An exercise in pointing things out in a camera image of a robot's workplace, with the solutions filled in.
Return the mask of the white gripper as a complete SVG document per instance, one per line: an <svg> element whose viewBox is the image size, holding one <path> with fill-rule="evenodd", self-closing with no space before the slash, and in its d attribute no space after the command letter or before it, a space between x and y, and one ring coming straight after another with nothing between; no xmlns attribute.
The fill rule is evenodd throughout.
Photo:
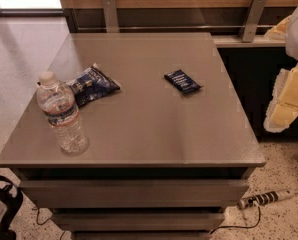
<svg viewBox="0 0 298 240"><path fill-rule="evenodd" d="M298 61L298 6L264 35L269 40L284 40L288 56ZM267 132L280 133L298 117L298 64L281 69L276 77L263 126Z"/></svg>

